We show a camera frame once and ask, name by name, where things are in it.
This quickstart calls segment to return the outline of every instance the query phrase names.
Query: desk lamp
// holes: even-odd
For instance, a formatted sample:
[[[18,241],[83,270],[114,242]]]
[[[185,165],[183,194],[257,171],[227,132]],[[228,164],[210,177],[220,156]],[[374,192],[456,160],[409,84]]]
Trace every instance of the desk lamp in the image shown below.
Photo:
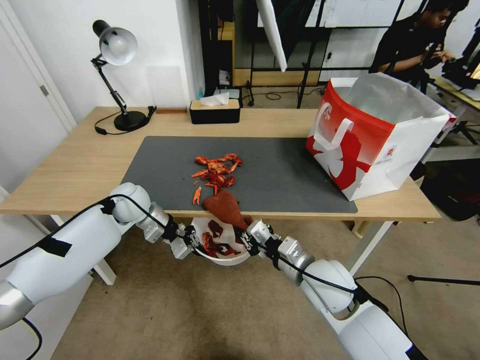
[[[121,66],[128,64],[137,53],[138,43],[135,36],[121,27],[111,27],[103,20],[93,23],[93,32],[98,36],[100,55],[94,57],[91,62],[98,70],[106,84],[110,94],[120,107],[121,114],[113,121],[115,127],[121,131],[133,131],[148,124],[149,118],[140,111],[127,111],[127,104],[120,94],[112,88],[102,72],[106,64]]]

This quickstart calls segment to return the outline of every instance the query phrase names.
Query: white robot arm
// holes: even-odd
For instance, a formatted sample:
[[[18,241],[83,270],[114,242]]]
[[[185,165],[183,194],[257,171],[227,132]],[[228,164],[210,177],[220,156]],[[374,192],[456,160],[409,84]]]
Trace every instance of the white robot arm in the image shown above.
[[[426,359],[398,325],[335,260],[317,260],[299,242],[283,241],[262,221],[254,221],[243,236],[245,245],[273,260],[273,265],[299,286],[313,307],[323,315],[339,342],[354,360]]]
[[[163,227],[129,199],[119,196],[75,215],[54,235],[21,256],[10,275],[0,281],[0,330],[21,320],[42,300],[71,288],[135,224],[152,243],[163,235],[177,259],[183,259],[192,250],[191,244],[177,236],[185,234],[185,227],[179,228],[160,206],[151,203],[143,187],[124,183],[112,191],[110,196],[113,195],[134,200]]]
[[[124,183],[19,258],[0,281],[0,330],[21,320],[42,300],[73,286],[133,225],[151,243],[162,237],[177,259],[202,253],[193,226],[176,224],[141,186]],[[253,222],[241,238],[251,255],[272,259],[301,288],[352,359],[426,359],[338,261],[315,261],[298,241],[289,236],[282,241],[262,221]]]

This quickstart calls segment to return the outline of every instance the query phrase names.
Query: lamp shade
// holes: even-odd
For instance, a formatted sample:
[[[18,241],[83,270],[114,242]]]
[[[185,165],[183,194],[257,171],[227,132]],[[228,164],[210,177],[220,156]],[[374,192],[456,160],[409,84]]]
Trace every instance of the lamp shade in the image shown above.
[[[93,23],[93,31],[99,37],[100,53],[107,63],[125,65],[132,61],[139,45],[130,31],[111,27],[103,20]]]

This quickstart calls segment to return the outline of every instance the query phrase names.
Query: door hinge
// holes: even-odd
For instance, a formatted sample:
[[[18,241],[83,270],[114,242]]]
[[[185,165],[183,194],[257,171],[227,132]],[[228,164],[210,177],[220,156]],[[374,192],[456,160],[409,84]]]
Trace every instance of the door hinge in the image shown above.
[[[40,90],[45,96],[48,96],[50,94],[45,85],[40,86]]]

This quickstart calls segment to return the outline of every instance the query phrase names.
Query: bag handle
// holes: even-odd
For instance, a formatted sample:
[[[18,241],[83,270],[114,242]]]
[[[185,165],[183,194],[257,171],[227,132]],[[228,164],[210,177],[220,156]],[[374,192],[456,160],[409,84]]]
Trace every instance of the bag handle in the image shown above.
[[[329,102],[325,102],[320,109],[318,110],[318,113],[316,114],[315,118],[315,134],[313,135],[313,139],[319,143],[326,151],[328,150],[333,150],[336,149],[340,146],[340,143],[342,142],[345,133],[347,131],[350,131],[354,127],[354,122],[351,121],[348,118],[344,118],[340,126],[338,127],[335,135],[333,136],[333,139],[331,141],[328,141],[326,138],[324,138],[320,133],[319,133],[319,123],[320,123],[320,118],[324,114],[324,112],[327,110],[328,107],[331,107]]]

